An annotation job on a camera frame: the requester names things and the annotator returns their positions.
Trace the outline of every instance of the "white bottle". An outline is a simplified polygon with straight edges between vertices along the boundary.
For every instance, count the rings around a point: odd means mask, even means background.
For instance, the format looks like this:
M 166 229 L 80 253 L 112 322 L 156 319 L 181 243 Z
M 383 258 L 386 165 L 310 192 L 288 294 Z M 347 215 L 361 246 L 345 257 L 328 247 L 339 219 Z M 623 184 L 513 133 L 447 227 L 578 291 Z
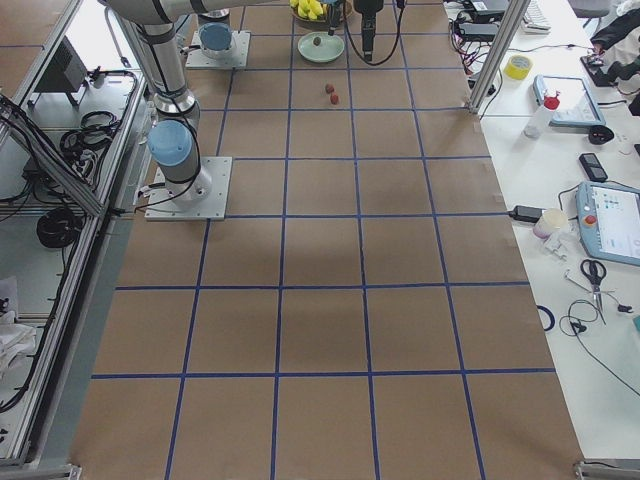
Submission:
M 560 106 L 558 92 L 556 92 L 555 97 L 545 95 L 544 102 L 529 119 L 527 126 L 524 127 L 524 134 L 529 138 L 539 138 L 542 132 L 549 126 L 549 122 L 551 122 L 558 106 Z

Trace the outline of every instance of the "black scissors handle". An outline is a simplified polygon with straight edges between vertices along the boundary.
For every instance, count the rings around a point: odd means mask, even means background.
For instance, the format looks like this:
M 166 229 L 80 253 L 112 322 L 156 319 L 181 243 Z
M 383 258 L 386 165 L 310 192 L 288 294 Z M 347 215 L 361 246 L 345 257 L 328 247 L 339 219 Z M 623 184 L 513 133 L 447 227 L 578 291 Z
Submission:
M 591 285 L 600 286 L 604 277 L 607 276 L 607 267 L 597 260 L 583 260 L 580 264 L 580 271 L 587 277 Z

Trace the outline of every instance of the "white mounting plate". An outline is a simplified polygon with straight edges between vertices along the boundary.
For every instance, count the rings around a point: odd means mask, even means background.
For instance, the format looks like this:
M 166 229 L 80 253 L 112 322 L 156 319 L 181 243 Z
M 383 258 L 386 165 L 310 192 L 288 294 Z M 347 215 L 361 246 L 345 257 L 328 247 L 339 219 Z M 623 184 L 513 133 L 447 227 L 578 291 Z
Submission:
M 231 179 L 231 157 L 202 157 L 202 168 L 211 175 L 212 185 L 209 194 L 202 200 L 191 204 L 177 205 L 169 200 L 161 205 L 149 207 L 145 218 L 150 221 L 180 220 L 224 220 Z M 154 182 L 164 182 L 164 175 L 158 168 Z M 169 198 L 165 188 L 151 191 L 149 203 L 161 202 Z
M 229 56 L 220 58 L 207 57 L 202 53 L 201 49 L 192 50 L 187 56 L 186 67 L 191 69 L 209 69 L 209 70 L 231 70 L 232 68 L 245 68 L 247 66 L 247 57 L 249 56 L 249 40 L 251 32 L 242 30 L 240 32 L 231 32 L 236 48 Z M 193 33 L 191 45 L 201 46 L 200 34 L 196 30 Z

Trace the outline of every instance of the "white desk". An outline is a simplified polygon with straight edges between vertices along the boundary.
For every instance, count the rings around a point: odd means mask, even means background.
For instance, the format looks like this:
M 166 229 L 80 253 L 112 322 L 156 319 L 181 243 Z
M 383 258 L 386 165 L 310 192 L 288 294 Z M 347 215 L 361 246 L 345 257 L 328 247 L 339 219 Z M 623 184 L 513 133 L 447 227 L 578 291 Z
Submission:
M 552 23 L 552 33 L 532 36 L 518 32 L 513 46 L 520 49 L 539 45 L 573 43 L 589 45 L 587 35 L 565 1 L 539 0 L 540 7 Z M 586 180 L 578 155 L 594 152 L 609 178 L 640 187 L 640 156 L 633 143 L 640 143 L 640 118 L 632 117 L 626 106 L 603 109 L 607 124 L 616 139 L 603 146 L 591 145 L 585 133 L 550 131 L 539 140 L 522 135 L 528 116 L 535 110 L 531 91 L 537 73 L 587 77 L 578 58 L 583 49 L 543 49 L 527 53 L 534 68 L 522 81 L 505 78 L 496 100 L 482 120 L 489 150 L 498 174 L 505 202 L 557 207 L 558 192 Z M 593 87 L 598 101 L 620 99 L 615 89 Z M 570 216 L 575 214 L 572 194 L 563 196 Z M 568 256 L 561 260 L 548 252 L 531 226 L 514 222 L 518 246 L 538 304 L 550 308 L 557 319 L 576 299 L 590 294 L 564 278 L 566 270 L 584 286 L 587 280 L 579 272 L 586 254 L 577 236 L 565 241 Z M 605 262 L 608 275 L 604 290 L 615 290 L 623 303 L 633 305 L 640 314 L 640 269 Z M 640 388 L 640 333 L 633 326 L 635 315 L 620 314 L 613 300 L 603 297 L 607 325 L 590 324 L 581 335 L 585 345 L 610 368 L 635 388 Z M 547 334 L 558 376 L 586 458 L 640 458 L 640 398 L 635 396 L 600 365 L 591 359 L 575 338 L 557 328 Z

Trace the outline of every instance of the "yellow tape roll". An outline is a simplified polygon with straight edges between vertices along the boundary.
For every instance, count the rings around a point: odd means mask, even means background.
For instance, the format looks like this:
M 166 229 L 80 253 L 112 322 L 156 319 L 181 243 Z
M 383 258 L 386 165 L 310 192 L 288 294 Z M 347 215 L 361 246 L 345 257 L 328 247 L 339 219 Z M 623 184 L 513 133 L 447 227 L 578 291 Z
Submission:
M 516 80 L 522 80 L 531 70 L 533 63 L 524 55 L 513 55 L 504 67 L 504 73 Z

